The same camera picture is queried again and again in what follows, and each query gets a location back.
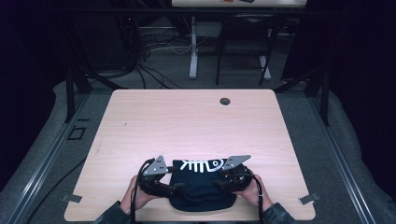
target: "folded black cloth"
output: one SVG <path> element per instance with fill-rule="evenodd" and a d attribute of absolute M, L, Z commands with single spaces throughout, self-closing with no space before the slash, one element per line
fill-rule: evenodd
<path fill-rule="evenodd" d="M 186 212 L 215 211 L 233 206 L 236 195 L 213 184 L 213 181 L 227 180 L 217 172 L 226 161 L 173 161 L 178 170 L 172 173 L 170 185 L 185 183 L 186 186 L 169 198 L 172 206 Z"/>

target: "hand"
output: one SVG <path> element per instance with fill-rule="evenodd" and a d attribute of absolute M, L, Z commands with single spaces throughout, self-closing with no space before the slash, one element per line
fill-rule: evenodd
<path fill-rule="evenodd" d="M 273 202 L 269 197 L 267 190 L 265 189 L 264 184 L 262 183 L 262 178 L 259 175 L 254 175 L 259 180 L 262 185 L 262 194 L 263 194 L 263 203 L 262 203 L 262 211 L 267 210 Z M 248 202 L 253 204 L 256 207 L 259 207 L 259 190 L 257 189 L 257 184 L 255 179 L 251 179 L 250 184 L 243 190 L 234 192 L 234 194 L 240 195 L 245 198 Z"/>
<path fill-rule="evenodd" d="M 126 190 L 125 195 L 122 198 L 122 201 L 120 203 L 120 208 L 122 209 L 122 211 L 125 214 L 128 214 L 128 215 L 131 213 L 131 194 L 132 194 L 132 189 L 134 188 L 134 185 L 136 183 L 136 179 L 137 179 L 136 175 L 134 177 L 132 177 L 129 187 Z M 144 207 L 149 201 L 151 201 L 153 199 L 160 198 L 158 196 L 148 195 L 139 187 L 137 187 L 136 190 L 137 190 L 137 193 L 136 193 L 136 199 L 134 202 L 136 210 Z"/>

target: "white skeleton fish design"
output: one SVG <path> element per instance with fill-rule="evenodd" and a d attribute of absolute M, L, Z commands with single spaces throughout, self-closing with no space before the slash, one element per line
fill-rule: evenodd
<path fill-rule="evenodd" d="M 224 165 L 224 160 L 212 161 L 214 168 L 210 168 L 209 161 L 183 161 L 183 165 L 180 167 L 180 170 L 183 170 L 187 165 L 189 165 L 189 170 L 192 170 L 192 166 L 194 166 L 195 173 L 198 172 L 198 165 L 200 173 L 205 171 L 205 167 L 208 172 L 215 172 Z"/>

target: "table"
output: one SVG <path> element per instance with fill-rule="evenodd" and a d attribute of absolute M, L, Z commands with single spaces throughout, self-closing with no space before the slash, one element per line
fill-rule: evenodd
<path fill-rule="evenodd" d="M 247 3 L 240 0 L 172 0 L 173 7 L 295 7 L 302 8 L 306 0 L 255 0 Z M 196 79 L 198 67 L 198 48 L 196 42 L 196 20 L 191 19 L 191 63 L 190 79 Z M 260 57 L 260 64 L 265 65 L 265 58 Z M 271 80 L 269 69 L 265 71 L 264 80 Z"/>
<path fill-rule="evenodd" d="M 220 103 L 228 98 L 228 105 Z M 68 221 L 92 221 L 121 200 L 142 163 L 163 155 L 172 160 L 214 160 L 251 155 L 244 162 L 262 177 L 274 202 L 296 219 L 315 216 L 276 96 L 270 90 L 120 90 L 114 91 L 69 202 Z M 162 182 L 169 183 L 171 175 Z M 188 213 L 167 199 L 136 212 L 140 221 L 257 220 L 257 209 L 237 197 L 233 207 Z"/>

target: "black chair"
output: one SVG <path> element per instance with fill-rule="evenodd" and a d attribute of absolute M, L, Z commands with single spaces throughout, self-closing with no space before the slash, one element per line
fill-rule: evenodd
<path fill-rule="evenodd" d="M 264 80 L 264 74 L 270 61 L 271 52 L 280 28 L 285 23 L 283 17 L 277 15 L 252 15 L 237 14 L 222 22 L 219 34 L 218 69 L 216 85 L 219 85 L 220 68 L 260 68 L 262 75 L 260 85 Z M 260 57 L 265 57 L 265 65 L 262 66 L 221 66 L 221 57 L 224 54 L 256 55 L 258 62 Z"/>

